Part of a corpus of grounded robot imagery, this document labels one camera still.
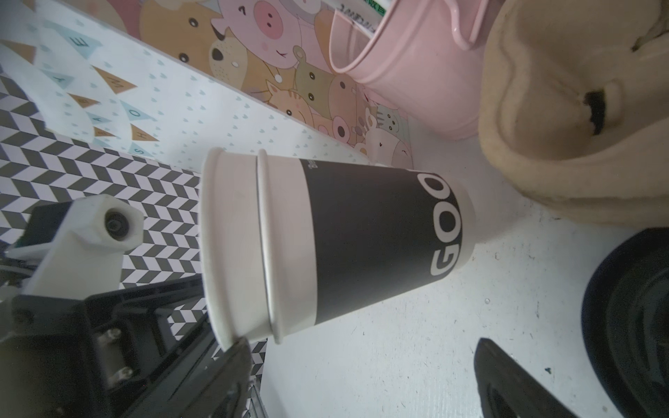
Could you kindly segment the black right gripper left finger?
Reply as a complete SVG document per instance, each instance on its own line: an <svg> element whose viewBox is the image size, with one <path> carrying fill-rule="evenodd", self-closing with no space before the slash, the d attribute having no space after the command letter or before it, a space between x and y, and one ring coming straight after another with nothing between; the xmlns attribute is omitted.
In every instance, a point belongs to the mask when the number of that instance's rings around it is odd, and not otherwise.
<svg viewBox="0 0 669 418"><path fill-rule="evenodd" d="M218 359L209 346L186 350L130 408L124 417L242 417L250 372L251 348L241 338Z"/></svg>

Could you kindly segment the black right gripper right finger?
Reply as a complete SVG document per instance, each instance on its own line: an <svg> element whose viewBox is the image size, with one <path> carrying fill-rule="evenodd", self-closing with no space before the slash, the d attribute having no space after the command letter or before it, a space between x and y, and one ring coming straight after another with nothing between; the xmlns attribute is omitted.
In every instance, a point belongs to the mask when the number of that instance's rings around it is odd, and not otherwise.
<svg viewBox="0 0 669 418"><path fill-rule="evenodd" d="M491 339L477 343L474 371L485 418L574 416Z"/></svg>

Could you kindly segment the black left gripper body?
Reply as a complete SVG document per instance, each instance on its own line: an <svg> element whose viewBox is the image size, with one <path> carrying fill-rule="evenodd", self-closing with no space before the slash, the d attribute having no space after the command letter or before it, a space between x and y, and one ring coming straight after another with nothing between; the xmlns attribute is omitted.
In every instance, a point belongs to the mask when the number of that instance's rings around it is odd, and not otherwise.
<svg viewBox="0 0 669 418"><path fill-rule="evenodd" d="M207 318L181 338L174 308L204 294L202 279L166 281L83 301L17 295L1 305L4 417L124 417L189 348L214 346Z"/></svg>

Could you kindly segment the black plastic cup lid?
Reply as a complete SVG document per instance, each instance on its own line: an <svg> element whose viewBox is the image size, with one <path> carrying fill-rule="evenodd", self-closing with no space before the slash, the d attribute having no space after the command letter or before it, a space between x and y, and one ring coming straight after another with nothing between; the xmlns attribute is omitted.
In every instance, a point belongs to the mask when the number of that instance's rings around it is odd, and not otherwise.
<svg viewBox="0 0 669 418"><path fill-rule="evenodd" d="M585 291L581 327L599 382L625 417L668 415L668 231L615 248Z"/></svg>

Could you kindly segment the white paper cup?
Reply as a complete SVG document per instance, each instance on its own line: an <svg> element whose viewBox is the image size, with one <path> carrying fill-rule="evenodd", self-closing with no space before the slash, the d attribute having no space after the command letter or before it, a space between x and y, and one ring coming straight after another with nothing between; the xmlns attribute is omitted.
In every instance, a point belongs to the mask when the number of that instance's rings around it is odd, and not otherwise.
<svg viewBox="0 0 669 418"><path fill-rule="evenodd" d="M200 261L216 341L272 335L261 248L256 156L212 149L200 179Z"/></svg>

